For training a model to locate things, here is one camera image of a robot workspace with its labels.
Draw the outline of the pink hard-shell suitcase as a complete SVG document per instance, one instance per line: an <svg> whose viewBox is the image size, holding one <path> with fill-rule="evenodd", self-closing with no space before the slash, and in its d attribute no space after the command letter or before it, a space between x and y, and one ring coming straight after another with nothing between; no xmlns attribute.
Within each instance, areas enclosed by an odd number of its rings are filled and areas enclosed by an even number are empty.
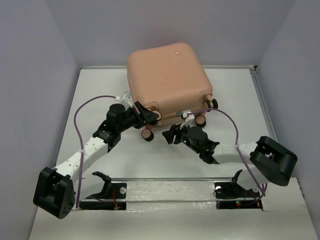
<svg viewBox="0 0 320 240"><path fill-rule="evenodd" d="M158 127L179 124L184 111L206 126L203 109L218 108L212 84L193 48L183 42L137 50L127 59L132 100L159 114Z"/></svg>

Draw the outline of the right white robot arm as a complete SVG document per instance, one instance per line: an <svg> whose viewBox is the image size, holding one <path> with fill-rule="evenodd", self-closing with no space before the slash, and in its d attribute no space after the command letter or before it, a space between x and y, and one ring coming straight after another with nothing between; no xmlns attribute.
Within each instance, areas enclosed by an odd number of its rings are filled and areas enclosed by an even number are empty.
<svg viewBox="0 0 320 240"><path fill-rule="evenodd" d="M268 136L240 145L222 144L210 140L201 127L175 124L162 135L168 144L184 144L209 165L244 164L230 183L235 196L268 183L286 187L298 161L296 154Z"/></svg>

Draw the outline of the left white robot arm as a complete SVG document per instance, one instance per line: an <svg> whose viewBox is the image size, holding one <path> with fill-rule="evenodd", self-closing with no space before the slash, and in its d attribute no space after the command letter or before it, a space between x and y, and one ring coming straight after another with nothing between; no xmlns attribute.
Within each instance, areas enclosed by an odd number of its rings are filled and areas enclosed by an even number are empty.
<svg viewBox="0 0 320 240"><path fill-rule="evenodd" d="M161 114L149 110L140 102L126 108L120 103L112 104L105 120L93 133L87 143L80 143L80 150L54 168L45 167L39 173L33 196L33 204L58 219L65 218L72 208L79 208L80 201L96 195L104 198L110 194L112 180L109 176L96 171L98 177L94 186L87 187L88 193L82 193L83 173L91 165L108 154L121 140L122 132L141 129L147 125L156 125Z"/></svg>

